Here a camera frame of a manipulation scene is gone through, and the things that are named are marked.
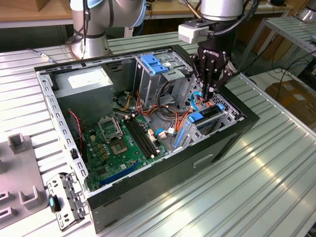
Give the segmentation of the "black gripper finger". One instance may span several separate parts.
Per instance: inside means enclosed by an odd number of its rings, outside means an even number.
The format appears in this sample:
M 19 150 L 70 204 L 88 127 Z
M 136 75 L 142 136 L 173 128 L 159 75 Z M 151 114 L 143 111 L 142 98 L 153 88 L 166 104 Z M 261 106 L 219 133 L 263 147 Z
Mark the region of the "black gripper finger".
M 225 59 L 223 62 L 216 62 L 211 74 L 209 99 L 212 98 L 213 94 L 220 87 L 224 86 L 234 76 L 237 76 L 237 69 L 229 59 Z
M 207 56 L 190 54 L 190 60 L 196 78 L 202 83 L 203 98 L 209 99 Z

